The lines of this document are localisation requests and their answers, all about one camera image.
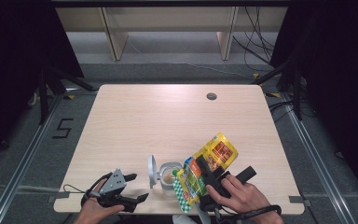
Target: colorful package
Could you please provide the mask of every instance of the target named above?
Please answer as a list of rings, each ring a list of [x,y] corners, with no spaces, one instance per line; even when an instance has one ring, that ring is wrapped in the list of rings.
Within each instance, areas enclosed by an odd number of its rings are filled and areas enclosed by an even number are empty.
[[[181,186],[181,189],[175,188],[175,192],[184,212],[188,212],[191,206],[200,200],[200,196],[207,192],[200,168],[196,162],[196,158],[199,156],[204,157],[217,178],[237,158],[238,151],[222,133],[218,133],[203,148],[185,161],[183,169],[175,173],[177,182]]]

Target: human hand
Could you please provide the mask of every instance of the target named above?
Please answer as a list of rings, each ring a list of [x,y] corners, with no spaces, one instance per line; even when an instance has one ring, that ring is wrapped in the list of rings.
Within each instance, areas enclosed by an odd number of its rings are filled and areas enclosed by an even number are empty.
[[[95,187],[94,190],[99,191],[103,186],[104,182],[106,182],[106,179],[98,183],[97,187]],[[112,207],[102,207],[100,206],[96,198],[91,197],[84,202],[83,207],[81,208],[80,213],[75,220],[75,224],[100,223],[104,218],[123,210],[124,205],[121,204]]]
[[[220,195],[212,186],[207,185],[211,198],[215,202],[231,208],[237,213],[246,213],[260,208],[270,206],[269,200],[266,196],[252,184],[242,184],[234,175],[227,175],[221,181],[223,188],[225,188],[231,195],[226,198]],[[255,223],[283,223],[281,217],[276,212],[268,212],[256,217],[251,217]]]

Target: wooden table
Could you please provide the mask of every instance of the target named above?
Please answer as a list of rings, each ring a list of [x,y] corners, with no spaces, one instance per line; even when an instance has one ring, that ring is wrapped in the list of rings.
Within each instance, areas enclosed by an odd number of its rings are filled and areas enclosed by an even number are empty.
[[[207,98],[216,94],[215,100]],[[120,168],[136,173],[122,194],[135,198],[149,192],[135,214],[181,214],[174,196],[159,183],[149,187],[147,156],[157,166],[183,163],[215,134],[223,133],[239,151],[228,167],[236,175],[252,165],[249,182],[279,204],[283,214],[301,214],[299,196],[280,138],[261,88],[256,85],[103,85],[89,113],[62,184],[88,189],[99,177]],[[82,194],[57,199],[57,212],[78,212]],[[193,207],[190,214],[197,214]]]

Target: green checkered pattern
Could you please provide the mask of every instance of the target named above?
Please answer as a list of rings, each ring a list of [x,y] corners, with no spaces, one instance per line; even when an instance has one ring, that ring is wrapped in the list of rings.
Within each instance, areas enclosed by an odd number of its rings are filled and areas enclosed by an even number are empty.
[[[180,209],[182,209],[182,211],[185,213],[190,211],[191,204],[189,204],[188,201],[183,197],[184,191],[178,177],[176,177],[173,181],[173,189],[175,190],[176,197],[178,198]]]

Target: gray floor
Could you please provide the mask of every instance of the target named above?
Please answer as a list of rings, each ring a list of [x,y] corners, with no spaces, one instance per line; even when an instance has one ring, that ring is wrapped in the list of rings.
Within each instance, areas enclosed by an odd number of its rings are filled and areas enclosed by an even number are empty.
[[[104,34],[68,34],[81,63],[88,83],[98,87],[104,83],[224,83],[248,84],[255,73],[252,68],[270,70],[260,60],[246,54],[233,43],[228,61],[222,61],[213,33],[131,33],[129,44],[119,62],[113,62]],[[246,44],[243,34],[235,36]],[[264,34],[268,42],[274,43],[276,34]],[[263,50],[252,46],[257,53]],[[279,77],[264,83],[265,93],[277,92],[275,84]],[[77,86],[67,83],[70,89]],[[25,173],[16,195],[7,209],[3,223],[63,223],[76,218],[76,214],[56,213],[53,209],[55,192],[58,191],[76,143],[81,135],[87,116],[95,99],[95,93],[70,91],[74,99],[59,99],[46,133],[37,147],[28,171]],[[282,98],[267,97],[269,105]],[[351,169],[335,156],[337,150],[329,134],[319,122],[310,106],[302,103],[302,123],[321,155],[326,169],[343,195],[349,210],[358,223],[358,182]],[[299,190],[309,206],[300,216],[283,216],[286,223],[341,223],[329,194],[312,164],[306,148],[298,136],[294,123],[285,106],[272,114],[289,164]],[[0,196],[9,182],[30,142],[38,129],[40,109],[38,102],[25,111],[7,138],[10,148],[0,151]],[[67,138],[61,136],[57,127],[62,119],[73,119],[64,123],[71,132]],[[144,223],[169,223],[169,217],[139,217]],[[110,217],[104,223],[113,223]]]

